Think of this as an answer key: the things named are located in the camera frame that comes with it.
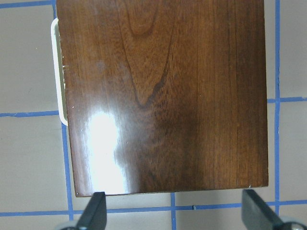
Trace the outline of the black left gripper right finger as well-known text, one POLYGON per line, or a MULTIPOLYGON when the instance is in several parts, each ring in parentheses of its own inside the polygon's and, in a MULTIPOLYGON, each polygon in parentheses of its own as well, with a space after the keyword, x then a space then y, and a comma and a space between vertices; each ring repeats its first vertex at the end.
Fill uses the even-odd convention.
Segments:
POLYGON ((284 224, 253 189, 242 191, 241 219, 247 230, 279 230, 284 224))

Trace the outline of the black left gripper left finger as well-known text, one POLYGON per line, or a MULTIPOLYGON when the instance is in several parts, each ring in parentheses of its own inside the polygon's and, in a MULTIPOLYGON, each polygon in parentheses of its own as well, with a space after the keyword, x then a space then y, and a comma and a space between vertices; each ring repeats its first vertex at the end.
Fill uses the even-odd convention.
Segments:
POLYGON ((106 228, 106 195, 104 192, 93 193, 75 228, 77 230, 104 230, 106 228))

